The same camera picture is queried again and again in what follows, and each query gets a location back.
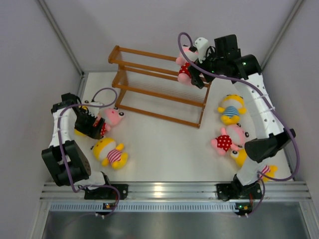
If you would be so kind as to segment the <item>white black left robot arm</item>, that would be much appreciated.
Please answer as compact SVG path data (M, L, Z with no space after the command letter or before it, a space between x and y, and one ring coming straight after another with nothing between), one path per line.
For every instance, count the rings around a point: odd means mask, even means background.
M41 157L57 186L73 186L74 190L88 188L107 199L113 187L103 172L91 170L90 163L75 141L75 132L100 140L105 132L105 120L99 116L101 102L82 103L71 93L61 96L62 101L52 106L54 128L51 142Z

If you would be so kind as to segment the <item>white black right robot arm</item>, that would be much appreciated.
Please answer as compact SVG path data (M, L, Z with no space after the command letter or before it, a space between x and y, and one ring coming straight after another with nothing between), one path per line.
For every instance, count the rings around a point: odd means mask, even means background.
M230 80L244 97L247 109L253 120L256 138L244 144L246 160L233 180L227 184L218 184L218 199L245 198L257 191L259 180L268 178L276 181L263 172L265 160L277 154L289 142L295 141L295 131L286 126L275 112L264 87L262 70L257 58L252 55L241 55L236 35L227 35L214 40L210 46L207 39L200 37L190 42L191 48L198 53L197 59L190 63L189 71L192 84L203 88L200 75L208 82L215 78Z

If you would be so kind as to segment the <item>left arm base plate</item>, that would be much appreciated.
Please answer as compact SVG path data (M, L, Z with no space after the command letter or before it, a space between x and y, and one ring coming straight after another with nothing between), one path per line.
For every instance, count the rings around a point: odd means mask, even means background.
M105 187L97 187L93 189L85 189L85 200L123 200L126 199L128 195L128 184L112 184L114 188L116 188L120 196L118 196L117 192L111 188Z

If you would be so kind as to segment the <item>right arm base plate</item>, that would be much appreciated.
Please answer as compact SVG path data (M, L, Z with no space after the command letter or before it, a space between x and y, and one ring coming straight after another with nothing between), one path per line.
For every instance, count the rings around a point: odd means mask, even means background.
M261 199L262 191L259 183L241 186L231 183L219 183L216 185L217 198L222 201L236 199Z

